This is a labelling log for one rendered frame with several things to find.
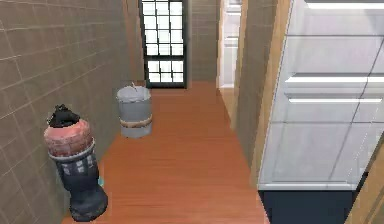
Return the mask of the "grey metal bin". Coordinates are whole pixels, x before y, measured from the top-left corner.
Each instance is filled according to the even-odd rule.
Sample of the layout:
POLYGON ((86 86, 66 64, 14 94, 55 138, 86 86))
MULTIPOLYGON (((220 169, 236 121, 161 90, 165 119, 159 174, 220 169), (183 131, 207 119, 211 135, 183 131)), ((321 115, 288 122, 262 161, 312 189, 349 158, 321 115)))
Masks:
POLYGON ((152 101, 144 86, 121 88, 116 95, 119 108, 121 134, 128 138, 141 138, 152 131, 152 101))

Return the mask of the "black framed window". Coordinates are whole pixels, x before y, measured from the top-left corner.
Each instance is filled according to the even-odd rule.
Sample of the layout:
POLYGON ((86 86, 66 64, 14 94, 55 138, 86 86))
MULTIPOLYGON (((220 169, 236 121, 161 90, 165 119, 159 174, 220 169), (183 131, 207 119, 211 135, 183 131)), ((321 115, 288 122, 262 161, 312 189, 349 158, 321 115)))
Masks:
POLYGON ((187 87, 187 1, 138 0, 149 88, 187 87))

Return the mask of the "red and black tower bin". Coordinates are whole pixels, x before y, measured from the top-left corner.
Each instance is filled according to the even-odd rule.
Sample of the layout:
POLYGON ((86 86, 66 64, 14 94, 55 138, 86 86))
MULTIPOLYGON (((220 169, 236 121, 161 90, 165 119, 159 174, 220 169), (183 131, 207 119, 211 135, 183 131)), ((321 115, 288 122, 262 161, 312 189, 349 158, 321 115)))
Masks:
POLYGON ((76 222, 93 221, 106 211, 108 196, 99 184, 96 141, 90 125, 64 104, 55 106, 47 124, 44 141, 70 193, 70 214, 76 222))

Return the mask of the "white kitchen cupboard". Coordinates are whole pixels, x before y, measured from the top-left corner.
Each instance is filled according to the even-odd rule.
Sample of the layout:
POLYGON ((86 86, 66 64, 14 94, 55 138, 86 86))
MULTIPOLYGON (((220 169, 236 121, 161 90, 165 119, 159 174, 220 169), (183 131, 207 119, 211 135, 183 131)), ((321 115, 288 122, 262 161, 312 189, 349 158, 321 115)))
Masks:
POLYGON ((270 224, 344 224, 384 141, 384 0, 285 0, 257 187, 270 224))

